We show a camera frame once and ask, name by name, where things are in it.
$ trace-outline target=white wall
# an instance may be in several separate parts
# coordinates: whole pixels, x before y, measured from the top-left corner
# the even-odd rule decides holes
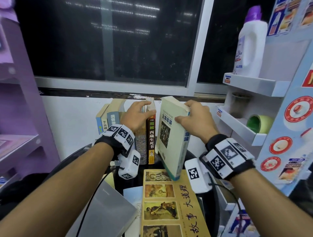
[[[42,96],[42,99],[61,160],[99,137],[95,116],[104,104],[112,100],[111,98],[57,96]],[[125,102],[125,111],[134,101],[137,100]],[[213,118],[218,121],[215,103],[202,104],[213,111]],[[161,101],[156,101],[155,105],[157,134]],[[199,138],[192,136],[188,150],[195,156],[199,156],[205,151],[205,147]]]

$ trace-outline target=bottle label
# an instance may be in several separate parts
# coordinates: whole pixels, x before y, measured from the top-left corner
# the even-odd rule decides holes
[[[234,65],[234,74],[240,74],[242,71],[242,58],[244,51],[244,36],[241,37],[238,41],[237,51],[235,56],[235,65]]]

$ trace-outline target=red circular sticker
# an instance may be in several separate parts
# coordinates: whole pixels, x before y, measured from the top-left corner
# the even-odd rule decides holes
[[[285,119],[296,123],[306,119],[313,111],[313,98],[302,96],[291,102],[285,110]]]
[[[291,145],[292,139],[290,137],[280,137],[269,146],[269,151],[275,155],[282,154],[287,151]]]
[[[280,158],[277,156],[272,156],[272,157],[265,159],[261,163],[261,170],[272,171],[272,170],[277,169],[277,167],[280,166],[280,164],[281,164]]]

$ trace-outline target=cup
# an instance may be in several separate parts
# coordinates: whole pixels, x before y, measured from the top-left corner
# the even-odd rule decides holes
[[[236,119],[241,119],[252,97],[253,96],[249,94],[232,93],[229,114]]]
[[[274,119],[266,115],[252,115],[247,121],[247,127],[255,133],[269,133]]]

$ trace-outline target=dark window pane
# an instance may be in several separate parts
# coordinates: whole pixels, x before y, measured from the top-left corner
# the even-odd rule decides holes
[[[186,86],[202,0],[17,0],[36,76]]]
[[[262,21],[268,22],[275,0],[214,1],[204,45],[198,82],[222,83],[233,71],[239,32],[250,7],[261,5]]]

